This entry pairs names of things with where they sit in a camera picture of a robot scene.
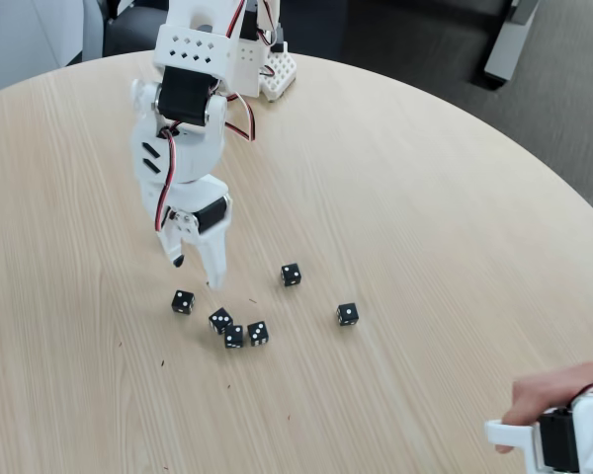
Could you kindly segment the person's hand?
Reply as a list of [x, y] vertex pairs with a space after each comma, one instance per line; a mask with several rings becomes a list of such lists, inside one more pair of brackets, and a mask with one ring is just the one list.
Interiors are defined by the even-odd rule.
[[593, 361], [521, 377], [512, 384], [512, 404], [501, 422], [529, 426], [547, 409], [568, 404], [593, 384]]

